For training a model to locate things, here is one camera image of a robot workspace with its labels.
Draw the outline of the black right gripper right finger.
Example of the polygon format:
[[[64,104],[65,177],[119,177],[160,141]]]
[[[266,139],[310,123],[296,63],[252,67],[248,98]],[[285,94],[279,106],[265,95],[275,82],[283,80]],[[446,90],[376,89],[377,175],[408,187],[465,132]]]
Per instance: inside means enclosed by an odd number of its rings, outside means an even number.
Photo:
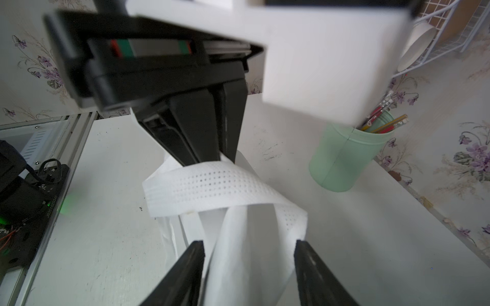
[[[358,304],[308,242],[296,242],[294,263],[302,306]]]

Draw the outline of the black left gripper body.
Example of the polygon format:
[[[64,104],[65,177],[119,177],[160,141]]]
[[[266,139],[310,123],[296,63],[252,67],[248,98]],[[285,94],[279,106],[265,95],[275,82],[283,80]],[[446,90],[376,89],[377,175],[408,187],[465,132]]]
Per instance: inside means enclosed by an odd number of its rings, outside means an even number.
[[[156,99],[244,80],[251,45],[235,59],[213,59],[206,41],[219,36],[128,15],[57,10],[43,17],[59,74],[79,107],[101,111],[136,107]],[[117,57],[114,39],[188,40],[190,54]]]

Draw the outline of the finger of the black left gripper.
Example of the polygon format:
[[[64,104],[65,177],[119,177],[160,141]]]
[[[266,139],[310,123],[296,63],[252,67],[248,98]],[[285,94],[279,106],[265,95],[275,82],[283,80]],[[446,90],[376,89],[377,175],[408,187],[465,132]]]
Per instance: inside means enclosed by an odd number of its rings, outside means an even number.
[[[207,89],[162,98],[137,108],[135,117],[182,166],[219,160],[214,98]]]
[[[226,82],[214,89],[219,149],[233,162],[236,160],[247,97],[245,79]]]

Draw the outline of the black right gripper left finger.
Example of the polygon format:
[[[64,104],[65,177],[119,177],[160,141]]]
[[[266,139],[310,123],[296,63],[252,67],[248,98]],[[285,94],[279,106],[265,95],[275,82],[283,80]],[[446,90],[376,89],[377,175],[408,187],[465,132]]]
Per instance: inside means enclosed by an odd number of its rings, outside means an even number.
[[[205,250],[192,242],[141,306],[198,305]]]

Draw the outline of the white insulated delivery bag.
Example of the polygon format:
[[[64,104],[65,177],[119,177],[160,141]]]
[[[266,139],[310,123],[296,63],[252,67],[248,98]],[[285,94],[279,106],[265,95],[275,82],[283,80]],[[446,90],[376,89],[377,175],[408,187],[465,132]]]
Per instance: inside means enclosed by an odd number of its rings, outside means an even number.
[[[228,158],[181,166],[167,160],[142,184],[149,215],[176,247],[170,218],[189,242],[202,240],[205,267],[200,305],[276,305],[294,269],[307,212]]]

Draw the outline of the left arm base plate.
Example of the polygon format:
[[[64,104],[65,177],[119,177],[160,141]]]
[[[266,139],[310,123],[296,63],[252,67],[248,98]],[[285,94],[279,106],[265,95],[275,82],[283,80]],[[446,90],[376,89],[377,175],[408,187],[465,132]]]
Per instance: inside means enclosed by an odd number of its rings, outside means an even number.
[[[33,261],[69,171],[57,159],[1,167],[1,277]]]

